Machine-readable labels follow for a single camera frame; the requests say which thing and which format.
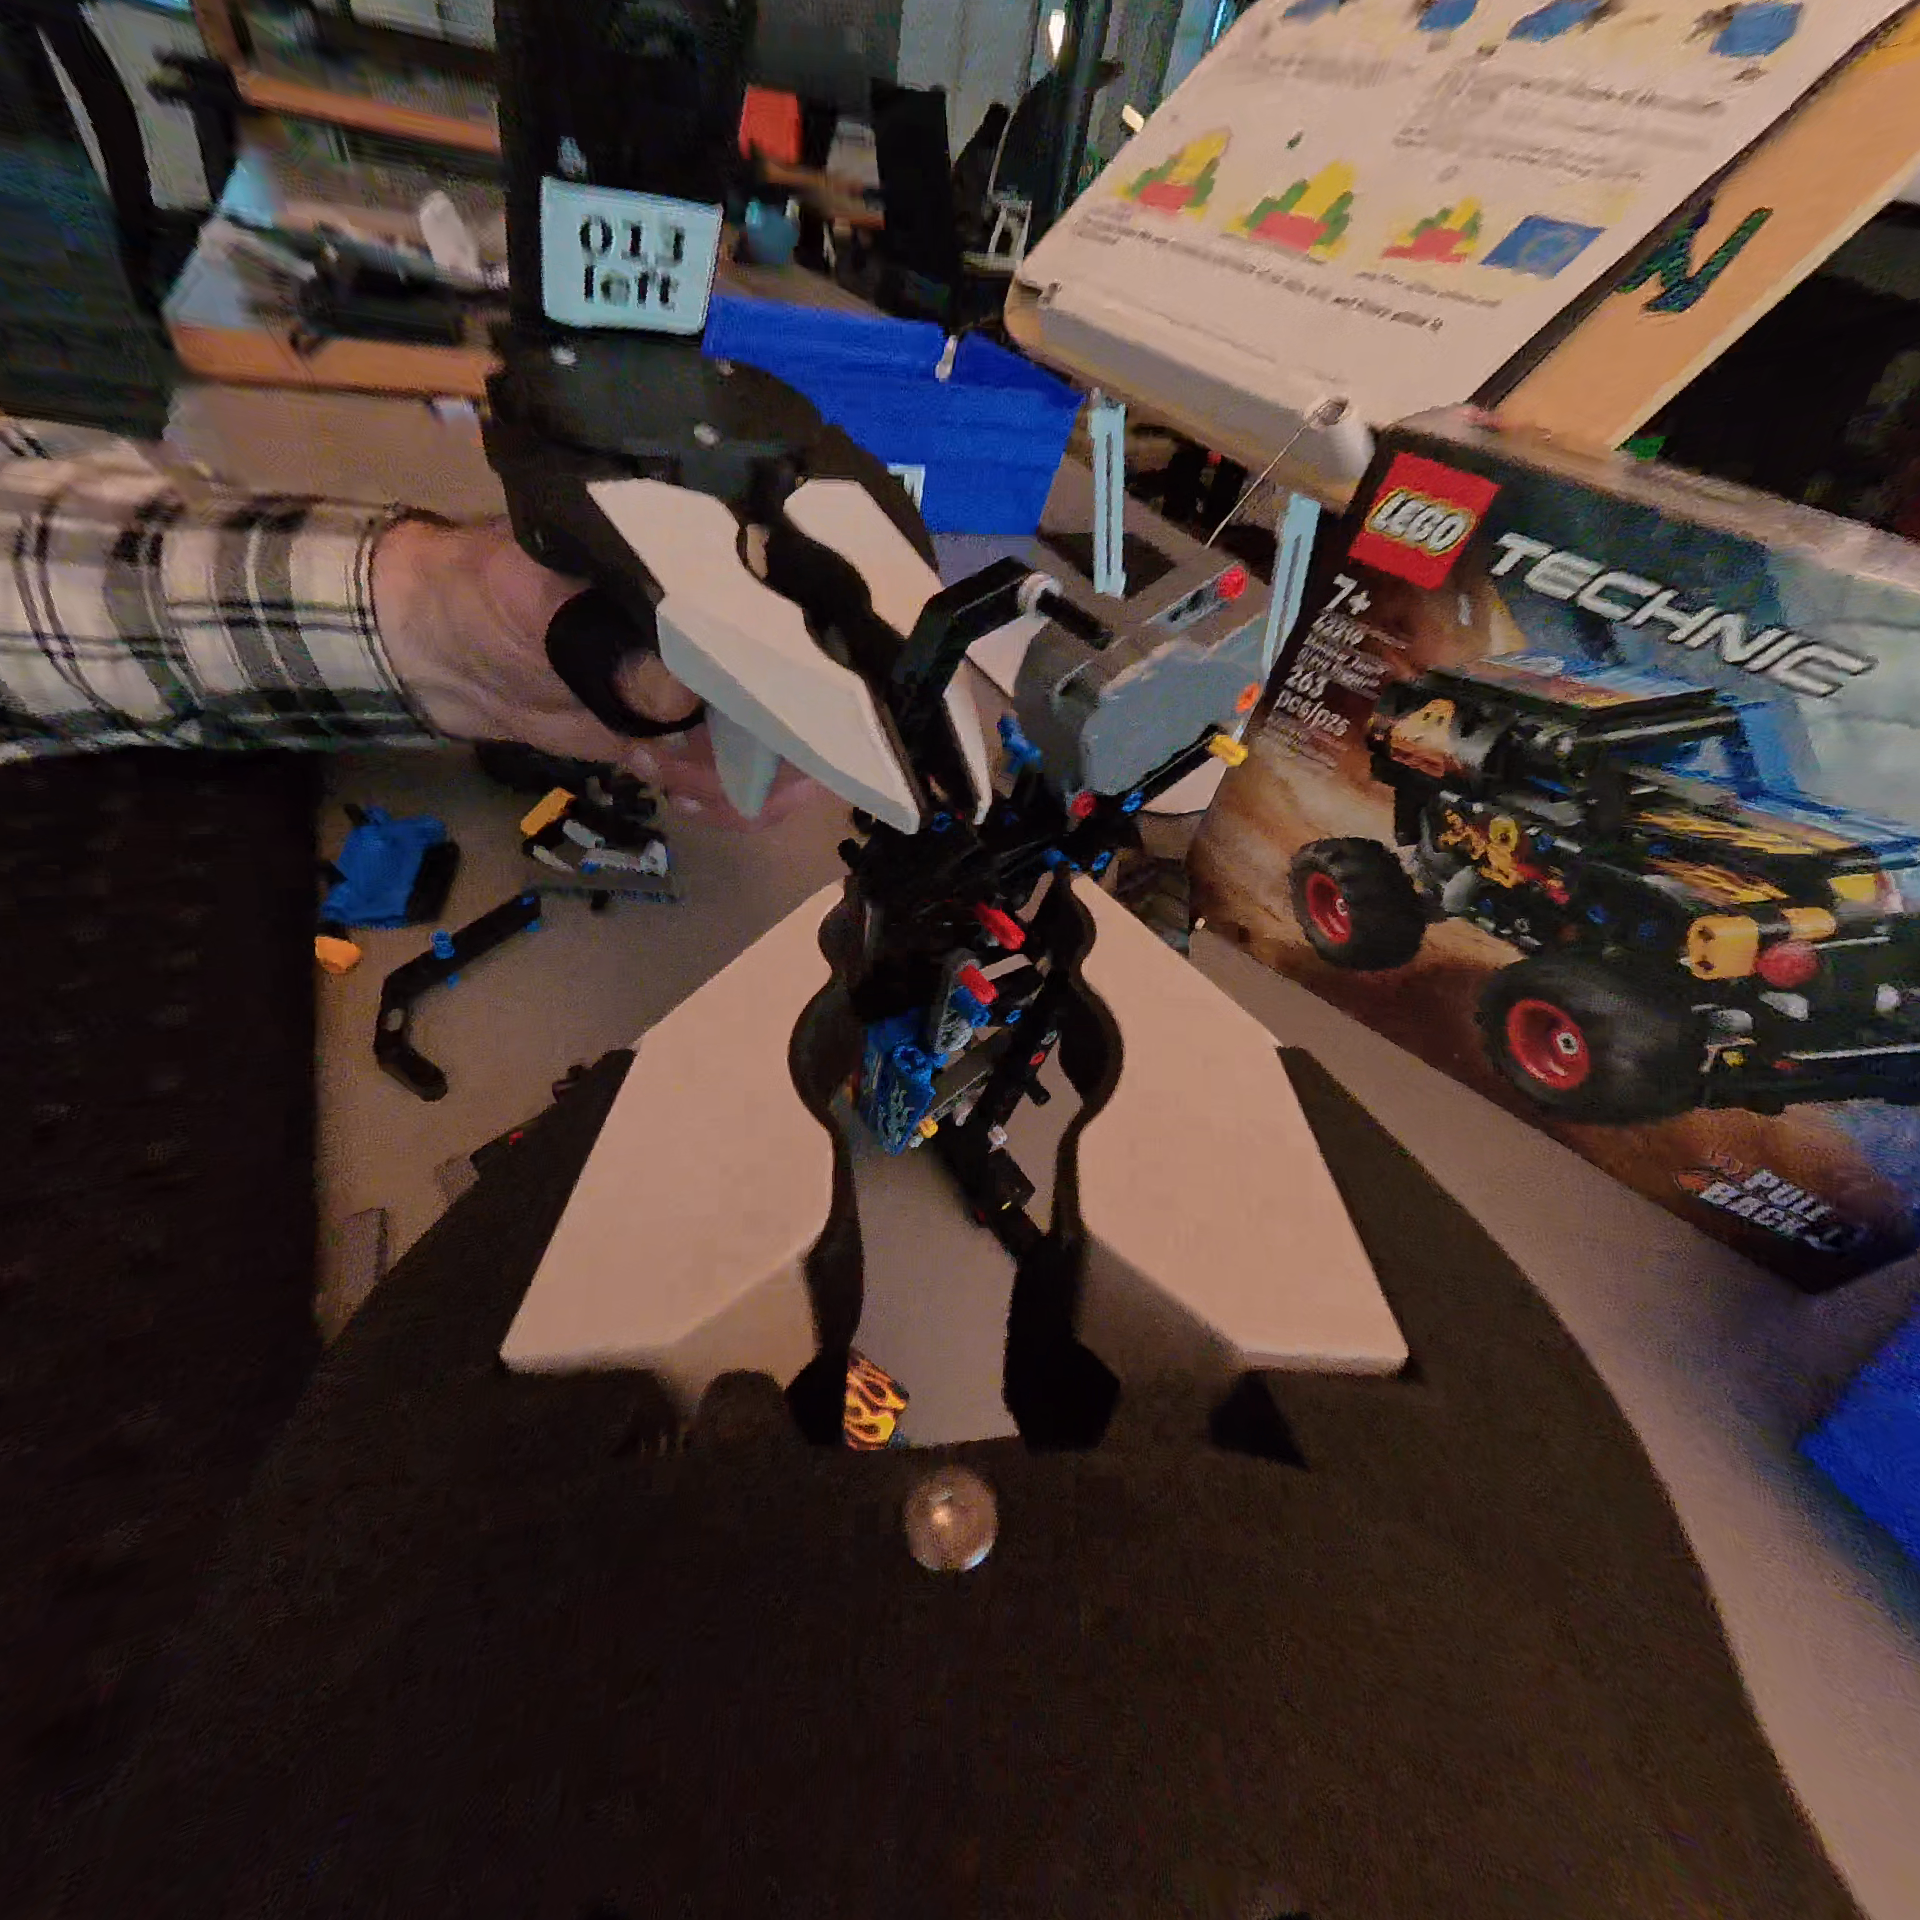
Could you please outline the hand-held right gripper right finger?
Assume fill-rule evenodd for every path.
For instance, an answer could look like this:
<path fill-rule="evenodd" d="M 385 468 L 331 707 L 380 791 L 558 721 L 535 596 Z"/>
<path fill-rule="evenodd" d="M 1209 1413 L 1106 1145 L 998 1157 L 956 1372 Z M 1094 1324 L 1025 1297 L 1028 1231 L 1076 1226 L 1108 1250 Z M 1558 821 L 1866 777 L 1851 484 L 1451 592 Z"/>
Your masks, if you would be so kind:
<path fill-rule="evenodd" d="M 1279 1377 L 1390 1378 L 1407 1341 L 1282 1050 L 1091 880 L 1046 906 L 1073 1115 L 1015 1264 L 1015 1429 L 1030 1450 L 1295 1450 Z"/>

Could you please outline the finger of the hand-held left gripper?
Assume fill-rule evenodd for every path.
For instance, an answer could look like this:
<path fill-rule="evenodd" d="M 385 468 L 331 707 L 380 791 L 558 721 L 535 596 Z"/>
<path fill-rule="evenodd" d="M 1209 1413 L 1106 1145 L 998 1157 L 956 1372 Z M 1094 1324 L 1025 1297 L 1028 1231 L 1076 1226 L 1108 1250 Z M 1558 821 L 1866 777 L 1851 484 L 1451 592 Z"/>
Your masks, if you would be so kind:
<path fill-rule="evenodd" d="M 913 821 L 978 824 L 993 802 L 987 744 L 966 685 L 959 616 L 938 567 L 908 536 L 914 513 L 891 477 L 881 492 L 811 476 L 777 519 L 777 588 L 863 681 L 897 754 Z"/>
<path fill-rule="evenodd" d="M 595 480 L 587 496 L 658 588 L 658 655 L 709 708 L 732 809 L 758 816 L 790 765 L 877 824 L 916 833 L 922 794 L 871 688 L 811 639 L 798 603 L 751 573 L 729 503 L 658 480 Z"/>

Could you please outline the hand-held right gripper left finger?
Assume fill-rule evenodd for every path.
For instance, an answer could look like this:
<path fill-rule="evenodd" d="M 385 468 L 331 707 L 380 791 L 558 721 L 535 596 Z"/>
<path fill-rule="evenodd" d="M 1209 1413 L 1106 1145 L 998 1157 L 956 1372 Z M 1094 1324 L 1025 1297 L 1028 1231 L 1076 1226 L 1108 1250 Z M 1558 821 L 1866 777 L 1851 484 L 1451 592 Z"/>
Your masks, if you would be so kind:
<path fill-rule="evenodd" d="M 507 1372 L 642 1375 L 671 1413 L 769 1377 L 807 1439 L 839 1442 L 863 1306 L 849 937 L 827 885 L 637 1039 Z"/>

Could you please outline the toy truck chassis with motor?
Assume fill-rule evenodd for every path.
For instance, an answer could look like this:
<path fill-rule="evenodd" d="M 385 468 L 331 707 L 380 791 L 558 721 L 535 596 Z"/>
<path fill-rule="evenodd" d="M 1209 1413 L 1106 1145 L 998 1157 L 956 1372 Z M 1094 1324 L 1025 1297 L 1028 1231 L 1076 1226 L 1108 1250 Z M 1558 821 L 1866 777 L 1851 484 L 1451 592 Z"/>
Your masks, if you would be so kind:
<path fill-rule="evenodd" d="M 835 972 L 859 1026 L 854 1115 L 891 1157 L 935 1151 L 1015 1258 L 1043 1227 L 1005 1144 L 1061 1041 L 1092 1060 L 1094 945 L 1075 885 L 1138 842 L 1145 802 L 1238 753 L 1265 620 L 1235 567 L 1149 616 L 1100 616 L 1019 561 L 938 589 L 881 671 L 918 825 L 859 812 Z"/>

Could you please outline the person's left forearm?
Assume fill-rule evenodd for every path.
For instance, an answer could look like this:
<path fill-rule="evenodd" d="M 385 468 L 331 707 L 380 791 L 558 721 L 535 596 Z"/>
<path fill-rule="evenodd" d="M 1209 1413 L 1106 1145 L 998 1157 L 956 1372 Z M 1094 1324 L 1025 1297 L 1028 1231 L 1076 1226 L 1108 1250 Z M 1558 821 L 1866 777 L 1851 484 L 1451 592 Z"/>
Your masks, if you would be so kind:
<path fill-rule="evenodd" d="M 377 632 L 377 547 L 410 519 L 4 416 L 3 764 L 437 739 Z"/>

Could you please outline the person's left hand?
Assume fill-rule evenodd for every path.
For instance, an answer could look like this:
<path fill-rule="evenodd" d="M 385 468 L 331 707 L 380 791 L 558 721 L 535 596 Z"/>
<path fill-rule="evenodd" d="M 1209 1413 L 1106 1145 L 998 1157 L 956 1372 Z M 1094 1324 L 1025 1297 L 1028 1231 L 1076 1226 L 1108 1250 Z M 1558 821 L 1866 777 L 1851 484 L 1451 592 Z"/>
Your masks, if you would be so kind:
<path fill-rule="evenodd" d="M 772 825 L 826 799 L 817 781 L 782 769 L 758 815 L 741 815 L 725 796 L 707 727 L 633 739 L 595 717 L 543 650 L 556 613 L 585 589 L 585 580 L 531 561 L 502 519 L 410 517 L 375 545 L 381 648 L 437 732 L 614 764 L 671 807 L 727 827 Z"/>

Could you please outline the blue plastic bin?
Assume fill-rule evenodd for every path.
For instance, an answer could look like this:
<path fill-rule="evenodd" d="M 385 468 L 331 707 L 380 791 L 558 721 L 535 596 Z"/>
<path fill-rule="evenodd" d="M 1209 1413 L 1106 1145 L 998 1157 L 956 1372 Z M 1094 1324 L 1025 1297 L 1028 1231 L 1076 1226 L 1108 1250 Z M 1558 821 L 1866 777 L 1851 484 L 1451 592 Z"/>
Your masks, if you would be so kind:
<path fill-rule="evenodd" d="M 1030 538 L 1082 415 L 1075 387 L 980 331 L 717 296 L 709 356 L 758 368 L 900 477 L 932 536 Z"/>

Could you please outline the yellow and black toy piece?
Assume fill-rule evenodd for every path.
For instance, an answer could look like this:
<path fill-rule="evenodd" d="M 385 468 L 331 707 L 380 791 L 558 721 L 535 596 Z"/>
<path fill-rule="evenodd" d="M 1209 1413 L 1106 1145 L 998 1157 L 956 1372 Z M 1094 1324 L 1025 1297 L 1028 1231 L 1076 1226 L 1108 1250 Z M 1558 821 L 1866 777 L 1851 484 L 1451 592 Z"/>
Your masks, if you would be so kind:
<path fill-rule="evenodd" d="M 589 913 L 620 906 L 674 906 L 681 887 L 658 827 L 655 794 L 626 777 L 554 787 L 518 824 L 518 851 L 543 871 L 549 893 Z"/>

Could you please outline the black angled toy beam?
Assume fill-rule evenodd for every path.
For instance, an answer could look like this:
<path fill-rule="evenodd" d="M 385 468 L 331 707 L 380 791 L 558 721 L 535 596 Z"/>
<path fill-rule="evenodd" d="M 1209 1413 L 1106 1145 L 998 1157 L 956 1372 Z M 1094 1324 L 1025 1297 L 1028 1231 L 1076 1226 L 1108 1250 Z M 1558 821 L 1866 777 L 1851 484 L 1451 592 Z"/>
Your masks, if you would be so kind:
<path fill-rule="evenodd" d="M 412 1097 L 441 1101 L 449 1095 L 449 1079 L 414 1042 L 418 1002 L 450 987 L 470 965 L 524 930 L 537 928 L 541 917 L 541 893 L 518 891 L 461 928 L 437 930 L 414 961 L 387 973 L 375 1010 L 375 1065 Z"/>

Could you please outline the wooden table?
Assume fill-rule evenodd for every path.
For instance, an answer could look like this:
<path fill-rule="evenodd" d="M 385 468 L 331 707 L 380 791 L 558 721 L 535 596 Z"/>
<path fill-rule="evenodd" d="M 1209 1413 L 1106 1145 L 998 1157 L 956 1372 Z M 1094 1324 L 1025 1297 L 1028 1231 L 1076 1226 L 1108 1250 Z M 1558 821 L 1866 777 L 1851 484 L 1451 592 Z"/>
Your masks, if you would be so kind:
<path fill-rule="evenodd" d="M 475 400 L 505 263 L 455 212 L 441 259 L 414 208 L 247 197 L 209 215 L 161 304 L 182 372 L 230 387 Z"/>

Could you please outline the blue toy body panel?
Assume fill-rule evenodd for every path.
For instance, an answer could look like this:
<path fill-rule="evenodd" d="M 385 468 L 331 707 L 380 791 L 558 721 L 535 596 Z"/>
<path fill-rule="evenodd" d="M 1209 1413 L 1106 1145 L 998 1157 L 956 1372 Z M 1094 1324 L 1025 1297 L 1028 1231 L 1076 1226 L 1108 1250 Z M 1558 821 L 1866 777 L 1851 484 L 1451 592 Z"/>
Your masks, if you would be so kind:
<path fill-rule="evenodd" d="M 324 867 L 321 928 L 410 928 L 437 921 L 461 867 L 443 821 L 345 805 L 347 835 Z"/>

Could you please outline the toy truck set box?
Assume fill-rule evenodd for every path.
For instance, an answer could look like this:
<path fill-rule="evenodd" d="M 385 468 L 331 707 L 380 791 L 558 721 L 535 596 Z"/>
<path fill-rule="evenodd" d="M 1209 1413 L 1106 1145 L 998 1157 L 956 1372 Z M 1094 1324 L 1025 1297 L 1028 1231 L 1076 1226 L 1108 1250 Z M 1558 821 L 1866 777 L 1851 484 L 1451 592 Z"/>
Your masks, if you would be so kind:
<path fill-rule="evenodd" d="M 1387 428 L 1195 921 L 1803 1291 L 1916 1252 L 1916 541 Z"/>

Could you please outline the black perforated surface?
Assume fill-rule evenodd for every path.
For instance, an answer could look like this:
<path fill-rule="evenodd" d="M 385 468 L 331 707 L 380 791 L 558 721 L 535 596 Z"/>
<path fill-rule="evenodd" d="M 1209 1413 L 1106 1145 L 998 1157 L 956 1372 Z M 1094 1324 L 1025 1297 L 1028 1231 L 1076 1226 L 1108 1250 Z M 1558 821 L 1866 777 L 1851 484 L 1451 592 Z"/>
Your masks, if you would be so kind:
<path fill-rule="evenodd" d="M 3 781 L 4 1508 L 250 1463 L 318 1353 L 321 772 Z"/>

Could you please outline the printed instruction sheet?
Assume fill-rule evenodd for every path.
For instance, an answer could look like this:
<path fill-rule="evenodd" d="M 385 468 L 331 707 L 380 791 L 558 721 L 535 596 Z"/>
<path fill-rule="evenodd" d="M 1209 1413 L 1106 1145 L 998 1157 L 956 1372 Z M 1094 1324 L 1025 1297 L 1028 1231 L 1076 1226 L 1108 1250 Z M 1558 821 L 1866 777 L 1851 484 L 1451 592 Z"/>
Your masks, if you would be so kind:
<path fill-rule="evenodd" d="M 1908 5 L 1255 5 L 1025 256 L 1062 341 L 1468 400 Z"/>

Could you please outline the blue bin at right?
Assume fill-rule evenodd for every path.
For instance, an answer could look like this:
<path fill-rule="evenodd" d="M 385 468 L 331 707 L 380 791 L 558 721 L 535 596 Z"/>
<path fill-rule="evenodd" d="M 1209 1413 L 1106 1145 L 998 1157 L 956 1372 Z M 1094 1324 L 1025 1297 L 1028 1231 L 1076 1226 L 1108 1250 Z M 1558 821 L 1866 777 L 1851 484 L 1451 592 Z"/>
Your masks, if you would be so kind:
<path fill-rule="evenodd" d="M 1902 1324 L 1796 1445 L 1858 1514 L 1917 1554 L 1917 1316 Z"/>

